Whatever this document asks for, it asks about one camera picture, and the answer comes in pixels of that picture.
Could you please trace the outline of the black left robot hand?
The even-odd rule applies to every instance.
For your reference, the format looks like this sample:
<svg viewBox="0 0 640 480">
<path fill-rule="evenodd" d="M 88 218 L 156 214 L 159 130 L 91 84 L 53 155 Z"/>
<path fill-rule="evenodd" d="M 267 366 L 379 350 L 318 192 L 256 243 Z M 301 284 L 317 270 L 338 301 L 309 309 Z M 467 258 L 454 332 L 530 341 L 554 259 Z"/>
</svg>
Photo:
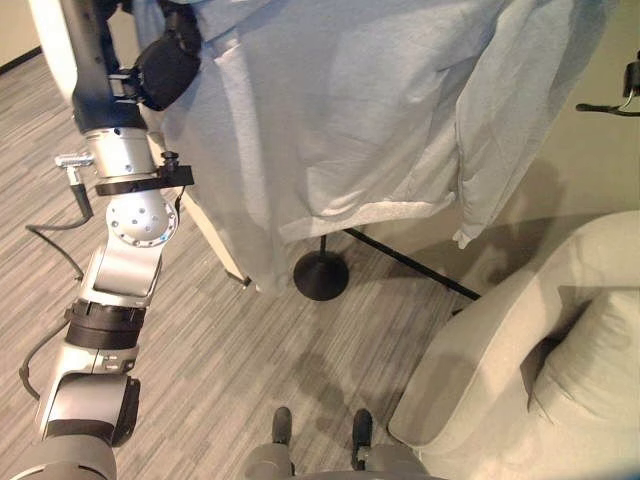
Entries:
<svg viewBox="0 0 640 480">
<path fill-rule="evenodd" d="M 120 67 L 108 20 L 130 1 L 31 1 L 42 51 L 81 133 L 144 129 L 138 105 L 162 111 L 192 83 L 200 67 L 202 37 L 193 8 L 159 1 L 162 35 L 134 66 Z"/>
</svg>

